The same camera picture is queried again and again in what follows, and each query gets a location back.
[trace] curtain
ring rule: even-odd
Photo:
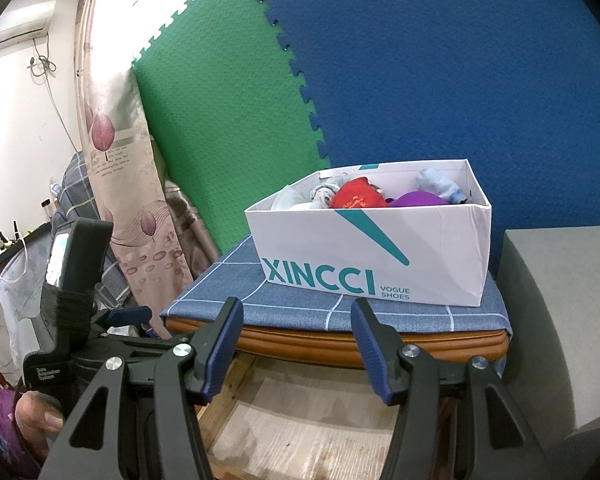
[[[151,307],[152,326],[167,338],[158,314],[195,277],[187,256],[198,275],[218,251],[190,201],[176,208],[180,215],[174,224],[126,43],[129,5],[128,0],[78,1],[78,129],[98,213],[114,225],[111,247],[136,301]]]

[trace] camera screen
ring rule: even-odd
[[[51,256],[49,264],[46,267],[46,282],[49,285],[58,286],[62,276],[62,264],[64,264],[64,254],[66,245],[69,241],[69,233],[58,233],[51,247]]]

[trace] purple cloth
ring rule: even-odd
[[[428,191],[411,191],[389,203],[389,207],[415,207],[422,205],[448,205],[449,202]]]
[[[15,393],[0,390],[0,478],[37,478],[40,466],[23,444],[14,421]]]

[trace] leaf print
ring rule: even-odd
[[[111,119],[103,113],[96,113],[91,126],[91,140],[96,150],[104,152],[107,160],[109,160],[107,150],[111,147],[115,138],[116,131]]]
[[[91,110],[91,107],[86,101],[84,102],[84,116],[87,123],[87,133],[91,135],[91,127],[93,126],[93,110]]]
[[[142,209],[142,213],[140,214],[140,228],[147,236],[155,235],[157,228],[155,216],[150,211],[147,211],[147,209]]]

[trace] electrical cord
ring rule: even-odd
[[[7,368],[11,365],[13,365],[13,367],[16,368],[16,363],[13,362],[13,358],[9,359],[9,362],[7,362],[7,364],[0,366],[1,373],[3,375],[4,374],[12,374],[15,370],[12,370],[11,372],[7,371]]]
[[[27,269],[29,269],[29,253],[27,253],[27,244],[25,243],[24,236],[22,236],[20,231],[16,231],[16,234],[20,236],[20,240],[22,240],[22,247],[24,248],[24,269],[22,269],[20,276],[18,276],[15,280],[8,280],[0,274],[0,280],[3,280],[5,283],[10,283],[11,285],[13,285],[13,283],[18,283],[27,272]]]
[[[71,138],[71,135],[69,135],[69,130],[67,129],[66,125],[64,124],[64,121],[62,120],[62,115],[58,110],[58,106],[56,106],[56,100],[54,99],[53,92],[51,91],[51,85],[49,84],[48,74],[55,72],[57,68],[56,64],[49,59],[49,34],[46,34],[46,56],[43,56],[38,51],[38,46],[36,44],[35,38],[33,39],[33,48],[36,50],[36,54],[38,55],[38,64],[42,65],[42,72],[36,73],[35,70],[33,70],[33,67],[36,65],[36,59],[34,57],[32,57],[29,61],[28,68],[31,71],[31,75],[33,77],[44,77],[46,90],[49,92],[49,98],[51,99],[51,105],[53,106],[56,115],[58,116],[58,119],[60,119],[60,122],[62,124],[62,127],[64,128],[64,132],[66,133],[67,138],[69,139],[69,142],[74,147],[74,152],[78,153],[78,148],[75,147],[74,141]]]

